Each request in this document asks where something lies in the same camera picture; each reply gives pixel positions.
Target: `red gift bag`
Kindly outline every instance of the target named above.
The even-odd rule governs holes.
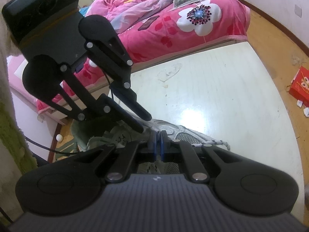
[[[309,107],[309,70],[303,66],[299,68],[295,75],[289,93]]]

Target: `black cable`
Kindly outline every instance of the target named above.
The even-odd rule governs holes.
[[[111,82],[109,81],[109,77],[107,76],[105,71],[103,71],[103,74],[105,75],[107,83],[109,84],[109,89],[111,90],[112,100],[114,100],[114,94],[113,94],[112,89],[111,89]]]
[[[32,143],[32,144],[34,144],[34,145],[36,145],[36,146],[38,146],[38,147],[40,147],[40,148],[43,148],[43,149],[48,150],[48,151],[51,151],[51,152],[53,152],[53,153],[59,153],[59,154],[65,155],[65,156],[70,156],[70,155],[78,154],[78,152],[77,152],[77,153],[64,153],[64,152],[59,152],[59,151],[56,151],[56,150],[52,150],[52,149],[47,148],[47,147],[45,147],[45,146],[43,146],[43,145],[41,145],[41,144],[39,144],[39,143],[36,143],[35,141],[29,139],[29,138],[26,137],[26,136],[25,136],[25,140],[26,140],[26,141],[29,141],[30,143]]]
[[[13,223],[11,218],[7,215],[7,213],[4,212],[4,210],[1,207],[0,207],[0,212],[5,217],[5,219],[7,219],[10,223]]]

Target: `pink bedding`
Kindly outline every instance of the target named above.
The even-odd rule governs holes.
[[[247,40],[250,10],[237,0],[200,0],[178,9],[173,9],[173,4],[166,6],[167,0],[151,0],[148,8],[154,6],[158,9],[161,6],[163,9],[150,18],[138,21],[136,15],[132,14],[132,7],[143,1],[150,0],[96,0],[86,14],[103,15],[110,21],[122,15],[125,20],[119,24],[119,29],[123,32],[118,36],[134,66],[224,40]],[[145,5],[139,7],[138,17],[147,13]],[[88,89],[105,79],[103,72],[89,60],[75,75]],[[74,96],[65,82],[63,88],[68,95]],[[59,102],[61,98],[58,95],[53,101]],[[37,101],[37,107],[39,113],[49,108],[40,100]]]

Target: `bed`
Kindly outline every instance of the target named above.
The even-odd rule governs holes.
[[[111,22],[132,58],[132,72],[195,52],[247,41],[250,10],[239,1],[191,0],[175,6],[176,3],[176,0],[95,0],[86,16],[99,14]],[[14,69],[9,69],[9,73],[19,69],[21,79],[20,72],[27,62],[18,57],[11,63]],[[75,75],[95,98],[108,93],[103,72],[89,59]],[[15,77],[10,79],[11,86],[26,95]],[[61,86],[79,107],[85,107],[65,81]],[[66,117],[32,96],[26,97],[35,101],[38,113],[49,113],[56,120]],[[69,108],[60,95],[53,101]]]

